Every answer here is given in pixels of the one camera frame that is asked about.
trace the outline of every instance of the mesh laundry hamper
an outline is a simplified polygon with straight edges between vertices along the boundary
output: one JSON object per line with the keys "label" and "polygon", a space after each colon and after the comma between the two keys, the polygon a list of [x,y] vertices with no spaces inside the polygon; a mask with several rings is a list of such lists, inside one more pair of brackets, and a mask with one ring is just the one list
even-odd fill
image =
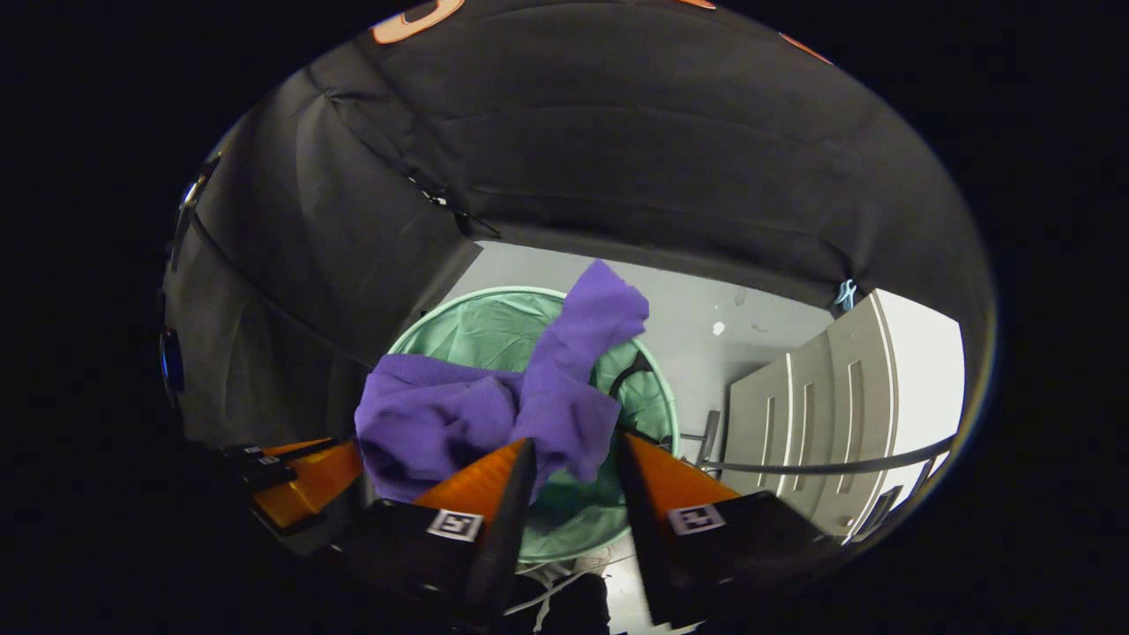
{"label": "mesh laundry hamper", "polygon": [[[541,332],[560,314],[564,294],[535,287],[496,287],[453,299],[412,325],[392,346],[394,354],[427,355],[453,364],[495,371],[525,371]],[[669,436],[677,452],[674,397],[650,353],[638,340],[604,354],[592,384],[606,393],[615,377],[642,355],[651,372],[630,375],[616,395],[620,421],[656,440]],[[553,473],[526,514],[518,558],[526,563],[578,557],[628,531],[627,508],[615,473],[614,447],[595,482]]]}

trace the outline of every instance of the black canopy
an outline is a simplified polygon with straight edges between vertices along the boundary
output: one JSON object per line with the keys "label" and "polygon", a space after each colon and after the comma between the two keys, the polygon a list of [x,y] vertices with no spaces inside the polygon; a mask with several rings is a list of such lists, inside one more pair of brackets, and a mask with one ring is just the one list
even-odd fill
{"label": "black canopy", "polygon": [[165,279],[193,438],[349,430],[367,372],[350,355],[386,351],[479,238],[824,307],[848,278],[889,289],[960,323],[963,433],[983,399],[996,297],[956,185],[881,98],[725,9],[469,1],[330,51],[216,157]]}

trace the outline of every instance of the purple towel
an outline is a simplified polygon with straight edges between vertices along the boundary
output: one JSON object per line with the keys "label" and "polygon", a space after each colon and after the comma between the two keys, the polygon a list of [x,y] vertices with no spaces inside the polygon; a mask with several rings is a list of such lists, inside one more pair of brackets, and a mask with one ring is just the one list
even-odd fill
{"label": "purple towel", "polygon": [[377,493],[411,502],[518,438],[537,451],[533,496],[567,468],[596,479],[620,405],[588,385],[596,359],[644,331],[647,299],[596,260],[537,340],[525,373],[385,355],[365,382],[357,437]]}

